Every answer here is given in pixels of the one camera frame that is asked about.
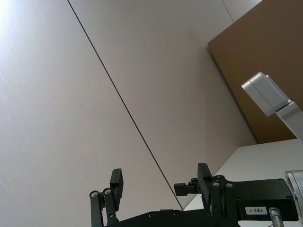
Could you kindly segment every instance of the label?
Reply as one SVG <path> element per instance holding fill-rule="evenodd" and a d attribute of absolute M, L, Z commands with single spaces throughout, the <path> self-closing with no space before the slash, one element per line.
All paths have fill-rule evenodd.
<path fill-rule="evenodd" d="M 246 207 L 247 215 L 266 215 L 267 210 L 266 207 Z"/>

